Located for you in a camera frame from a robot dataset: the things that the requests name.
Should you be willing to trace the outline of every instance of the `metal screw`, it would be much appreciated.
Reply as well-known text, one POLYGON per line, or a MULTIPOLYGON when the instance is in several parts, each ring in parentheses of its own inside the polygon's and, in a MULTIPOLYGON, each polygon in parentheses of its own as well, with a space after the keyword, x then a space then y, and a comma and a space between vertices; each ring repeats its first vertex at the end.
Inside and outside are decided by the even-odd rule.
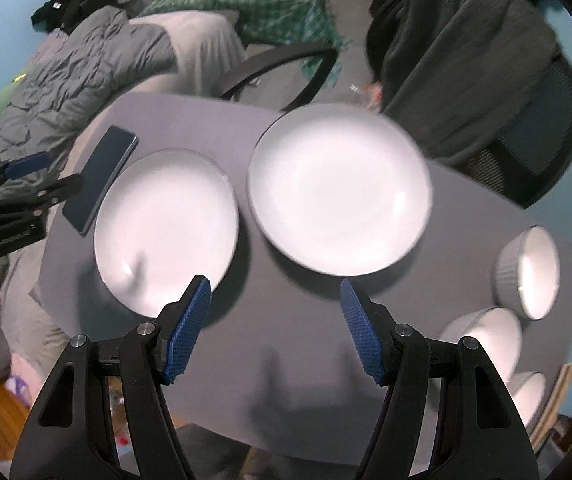
POLYGON ((408 336, 413 333, 413 328, 406 323, 399 323, 395 325, 395 332, 397 332, 400 336, 408 336))
POLYGON ((137 327, 137 333, 139 335, 148 335, 155 329, 155 325, 153 323, 142 323, 137 327))
POLYGON ((464 346, 469 350, 477 350, 479 348, 479 341, 471 336, 466 336, 461 342, 464 343, 464 346))
POLYGON ((75 348, 79 348, 80 346, 85 345, 86 343, 86 336, 84 334, 77 334, 70 339, 70 345, 74 346, 75 348))

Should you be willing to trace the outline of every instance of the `white bowl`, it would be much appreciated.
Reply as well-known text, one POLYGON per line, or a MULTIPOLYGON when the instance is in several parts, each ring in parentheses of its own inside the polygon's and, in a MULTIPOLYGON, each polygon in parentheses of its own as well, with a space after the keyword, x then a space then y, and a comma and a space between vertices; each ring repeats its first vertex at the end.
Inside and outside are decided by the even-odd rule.
POLYGON ((457 343, 464 336, 477 339, 502 380, 510 379, 522 351, 522 328, 512 310, 488 308, 458 317, 439 339, 457 343))
POLYGON ((256 146, 253 213, 282 253, 309 269, 357 276, 405 256, 432 206, 426 162, 403 129, 346 104, 298 108, 256 146))
POLYGON ((502 249, 494 285, 502 306, 530 319, 550 312, 559 290, 559 255, 546 229, 531 227, 502 249))
POLYGON ((188 150, 151 153, 126 168, 102 202, 97 269, 117 300, 157 317, 196 274, 215 289, 238 227, 233 189, 212 161, 188 150))
POLYGON ((528 426, 544 398, 546 377, 540 372, 522 372, 512 377, 507 388, 524 426, 528 426))

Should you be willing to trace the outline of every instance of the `black chair armrest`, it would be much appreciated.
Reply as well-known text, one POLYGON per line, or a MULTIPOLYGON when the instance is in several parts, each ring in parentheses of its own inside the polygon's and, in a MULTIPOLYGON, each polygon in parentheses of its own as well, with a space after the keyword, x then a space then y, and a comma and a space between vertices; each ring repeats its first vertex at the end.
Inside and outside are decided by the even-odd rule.
POLYGON ((229 101, 253 79, 266 72, 270 72, 274 68, 305 57, 321 57, 322 62, 319 64, 317 71, 306 87, 282 110, 284 112, 290 112, 313 100, 317 92, 319 92, 326 82, 330 71, 337 61, 338 55, 339 52, 334 46, 321 41, 279 46, 247 59, 227 74, 224 74, 220 80, 213 85, 211 95, 215 98, 229 101))

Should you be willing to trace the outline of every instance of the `gray comforter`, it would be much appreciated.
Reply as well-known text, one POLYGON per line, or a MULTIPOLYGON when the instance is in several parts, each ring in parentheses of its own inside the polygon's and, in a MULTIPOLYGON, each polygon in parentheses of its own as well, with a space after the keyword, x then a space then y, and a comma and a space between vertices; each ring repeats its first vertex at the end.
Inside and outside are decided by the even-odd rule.
POLYGON ((176 72, 170 38, 157 25, 131 25, 105 7, 82 22, 64 49, 20 83, 0 117, 0 158, 48 152, 48 170, 9 181, 0 198, 57 179, 77 136, 116 94, 150 76, 176 72))

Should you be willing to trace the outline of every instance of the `mesh chair back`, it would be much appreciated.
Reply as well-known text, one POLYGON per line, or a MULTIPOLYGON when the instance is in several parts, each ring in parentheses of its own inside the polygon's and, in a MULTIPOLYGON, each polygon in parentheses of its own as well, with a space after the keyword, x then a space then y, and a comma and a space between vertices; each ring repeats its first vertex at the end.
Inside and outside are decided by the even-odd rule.
POLYGON ((530 104, 458 170, 528 207, 555 185, 571 161, 572 67, 559 56, 530 104))

